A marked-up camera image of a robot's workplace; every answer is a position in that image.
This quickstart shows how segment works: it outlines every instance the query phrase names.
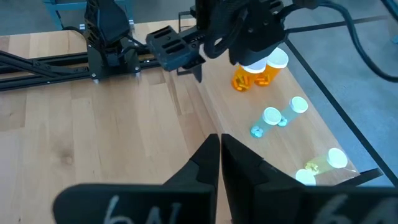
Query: wood grain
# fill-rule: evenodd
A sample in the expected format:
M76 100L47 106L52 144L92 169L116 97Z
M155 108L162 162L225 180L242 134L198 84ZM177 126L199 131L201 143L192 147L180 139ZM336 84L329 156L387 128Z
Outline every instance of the wood grain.
M292 177L310 159L327 154L333 147L341 149L287 68L281 71L271 85L254 86L245 93L231 87L235 70L236 67L229 65L226 52L217 60L207 60L203 68L203 83L197 85L219 133L231 134ZM308 101L308 111L284 128L276 126L261 139L251 136L250 128L265 108L272 106L282 111L295 96ZM350 162L346 169L317 176L317 185L335 185L357 175Z
M136 24L135 38L177 21ZM193 25L193 20L183 26ZM0 49L21 57L84 52L73 31L0 38ZM210 133L230 133L286 173L339 147L310 105L288 128L258 141L249 125L266 106L282 109L303 94L288 70L269 88L242 94L230 87L226 55L208 60L204 81L161 68L102 80L79 80L0 93L0 222L53 223L51 204L65 187L82 182L161 184ZM323 184L352 175L339 170ZM220 174L217 223L230 223Z

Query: pill bottle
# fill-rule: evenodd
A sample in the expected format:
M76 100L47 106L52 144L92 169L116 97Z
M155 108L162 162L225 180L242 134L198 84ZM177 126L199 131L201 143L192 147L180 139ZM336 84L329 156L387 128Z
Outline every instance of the pill bottle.
M347 165L346 154L341 149L331 148L328 154L308 161L304 168L311 171L313 175L318 175L329 170L345 168Z
M295 96L289 101L289 105L282 110L282 119L278 126L284 127L293 121L300 114L308 110L308 103L302 97Z
M266 69L256 75L254 83L258 86L267 86L287 66L289 57L282 49L276 48L267 58Z
M258 119L254 125L251 127L250 133L255 138L263 137L266 132L271 130L275 125L277 125L282 116L278 109L273 107L268 107L261 114L260 119Z
M317 184L312 172L305 169L298 170L295 179L304 185L315 186Z
M232 78L232 87L240 92L248 91L252 86L256 75L266 69L267 58L263 58L249 66L239 65Z

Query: teal object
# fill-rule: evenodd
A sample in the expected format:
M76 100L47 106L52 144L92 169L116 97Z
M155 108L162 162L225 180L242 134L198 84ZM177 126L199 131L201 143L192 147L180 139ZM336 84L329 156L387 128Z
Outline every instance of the teal object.
M282 114L282 119L278 123L278 126L284 127L288 125L291 121L293 121L300 114L306 112L308 110L308 103L302 97L295 96L293 97L289 105L284 109Z
M251 127L251 136L254 138L262 138L269 130L280 122L281 118L282 116L278 109L273 107L266 108L261 114L260 119L258 119Z

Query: yellow object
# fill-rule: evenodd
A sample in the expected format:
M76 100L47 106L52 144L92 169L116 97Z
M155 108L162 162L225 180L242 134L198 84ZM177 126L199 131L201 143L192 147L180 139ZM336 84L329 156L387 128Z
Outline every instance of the yellow object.
M262 73L256 75L254 83L259 86L267 86L278 75L280 70L281 68L272 68L267 65L266 69Z
M347 164L348 158L346 154L340 149L331 148L327 155L308 161L304 168L311 171L313 175L318 175L333 169L344 168Z
M254 83L259 86L267 86L273 81L273 79L278 75L281 69L287 66L289 62L289 57L280 48L276 48L267 57L266 69L259 73L254 80Z
M255 76L256 74L247 72L239 66L232 78L232 87L241 92L248 91L253 86Z

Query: gray floor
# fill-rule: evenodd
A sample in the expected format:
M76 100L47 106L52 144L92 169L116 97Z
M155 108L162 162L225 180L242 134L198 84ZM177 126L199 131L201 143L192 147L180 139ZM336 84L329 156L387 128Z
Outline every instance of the gray floor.
M387 14L379 0L336 0L346 6L355 18ZM178 11L185 11L194 0L134 1L136 23L176 19ZM55 30L41 0L0 0L0 35ZM83 11L63 12L67 26L83 22ZM342 21L330 9L301 10L286 20L287 27L310 26ZM385 21L357 25L365 50L386 72L395 74L398 68L398 45L389 40ZM387 165L398 175L398 88L373 74L356 53L346 27L292 34L290 40L325 83L334 97L369 139ZM371 156L348 129L322 92L318 89L291 51L289 68L312 103L329 125L333 134L360 171L377 167ZM365 186L392 186L386 176Z

